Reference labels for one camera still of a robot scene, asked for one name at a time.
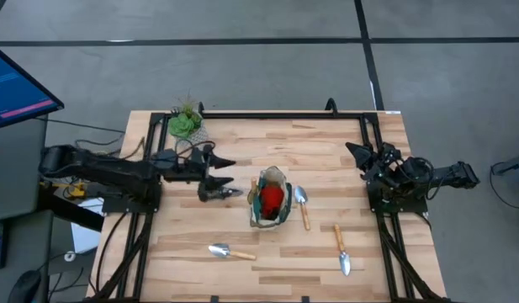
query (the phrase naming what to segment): wooden table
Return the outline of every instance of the wooden table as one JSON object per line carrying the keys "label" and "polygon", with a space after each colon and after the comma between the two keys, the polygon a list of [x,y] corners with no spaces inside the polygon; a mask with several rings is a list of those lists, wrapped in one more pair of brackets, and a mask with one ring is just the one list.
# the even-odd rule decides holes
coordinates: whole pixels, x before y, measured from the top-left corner
{"label": "wooden table", "polygon": [[[146,136],[150,115],[150,111],[130,114],[123,155],[130,154]],[[408,156],[401,115],[379,112],[379,121],[384,141]],[[203,203],[196,195],[197,183],[164,184],[152,227],[142,301],[209,301],[212,295],[221,301],[300,301],[305,295],[312,302],[389,301],[377,223],[369,210],[360,171],[344,146],[347,141],[362,144],[356,120],[206,120],[205,124],[210,139],[216,142],[216,154],[237,161],[235,166],[211,170],[211,174],[233,177],[229,186],[245,194]],[[167,148],[173,144],[168,138]],[[271,165],[278,166],[294,186],[305,188],[310,198],[310,231],[304,229],[296,204],[275,231],[249,226],[246,195],[250,179]],[[106,217],[95,264],[119,216]],[[400,214],[400,220],[412,265],[432,290],[446,295],[429,227],[412,214]],[[129,221],[127,215],[111,239],[102,267],[103,282],[121,262]],[[351,256],[348,277],[340,271],[335,223],[342,228]],[[214,242],[254,253],[257,261],[215,258],[207,248]],[[399,293],[404,295],[399,265],[394,264]],[[135,269],[134,263],[128,295]]]}

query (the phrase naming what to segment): desk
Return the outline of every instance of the desk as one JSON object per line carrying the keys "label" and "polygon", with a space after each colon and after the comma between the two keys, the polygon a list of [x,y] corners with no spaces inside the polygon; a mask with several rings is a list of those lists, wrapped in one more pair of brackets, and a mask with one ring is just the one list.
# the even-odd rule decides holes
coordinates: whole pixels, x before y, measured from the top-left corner
{"label": "desk", "polygon": [[[146,136],[150,115],[148,111],[130,114],[123,155],[130,154]],[[381,112],[379,122],[384,141],[407,157],[410,148],[401,115]],[[196,196],[196,183],[164,183],[151,232],[142,301],[209,301],[212,295],[220,301],[300,301],[301,296],[323,302],[389,300],[377,222],[360,172],[344,146],[347,141],[362,144],[356,120],[205,120],[205,124],[209,138],[216,142],[216,154],[237,161],[211,174],[235,178],[228,186],[247,194],[251,177],[268,166],[278,166],[290,183],[306,190],[311,230],[304,229],[296,204],[278,229],[258,231],[249,226],[246,194],[203,203]],[[168,137],[166,148],[172,145]],[[106,217],[99,248],[118,218],[119,214]],[[412,214],[400,214],[400,220],[408,259],[432,290],[445,295],[429,227]],[[111,239],[102,281],[121,262],[129,221],[127,215]],[[348,277],[339,269],[334,223],[342,228],[352,257]],[[207,248],[214,242],[254,253],[257,261],[215,258]],[[127,295],[131,295],[135,269],[133,263]],[[396,261],[395,272],[403,295]]]}
{"label": "desk", "polygon": [[35,119],[0,129],[0,220],[37,209],[45,134],[46,122]]}
{"label": "desk", "polygon": [[[7,302],[8,294],[23,273],[48,260],[53,218],[51,211],[46,210],[6,221],[7,260],[5,267],[0,268],[0,302]],[[42,303],[48,297],[48,266],[40,269],[40,276],[34,302]]]}

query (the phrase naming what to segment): white paper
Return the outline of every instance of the white paper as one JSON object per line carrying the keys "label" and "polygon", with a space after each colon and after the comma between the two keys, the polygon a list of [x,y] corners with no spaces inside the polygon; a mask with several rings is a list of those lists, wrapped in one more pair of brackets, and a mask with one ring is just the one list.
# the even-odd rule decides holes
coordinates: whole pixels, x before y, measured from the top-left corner
{"label": "white paper", "polygon": [[[78,206],[102,214],[103,199],[89,199],[81,202]],[[100,241],[100,232],[93,231],[85,227],[81,227],[76,223],[71,223],[72,239],[74,240],[74,252],[84,253],[98,246]]]}

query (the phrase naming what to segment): computer monitor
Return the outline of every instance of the computer monitor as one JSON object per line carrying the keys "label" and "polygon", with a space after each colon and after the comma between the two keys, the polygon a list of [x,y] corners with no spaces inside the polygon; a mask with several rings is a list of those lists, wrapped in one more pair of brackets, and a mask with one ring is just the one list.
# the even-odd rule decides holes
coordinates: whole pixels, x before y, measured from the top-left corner
{"label": "computer monitor", "polygon": [[0,127],[63,108],[56,96],[0,51]]}

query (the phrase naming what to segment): green succulent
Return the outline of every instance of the green succulent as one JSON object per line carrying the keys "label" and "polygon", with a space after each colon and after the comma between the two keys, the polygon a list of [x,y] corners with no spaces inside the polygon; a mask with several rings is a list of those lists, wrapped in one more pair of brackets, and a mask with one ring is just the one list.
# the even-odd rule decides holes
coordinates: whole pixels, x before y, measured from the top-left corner
{"label": "green succulent", "polygon": [[195,102],[190,97],[190,93],[181,101],[180,114],[169,120],[169,133],[183,139],[188,139],[194,132],[201,127],[203,118],[194,109]]}
{"label": "green succulent", "polygon": [[196,127],[196,130],[201,127],[201,116],[193,110],[193,103],[188,102],[183,105],[183,113],[193,121],[193,125]]}
{"label": "green succulent", "polygon": [[172,136],[188,139],[196,130],[198,130],[198,127],[185,113],[169,120],[169,133]]}

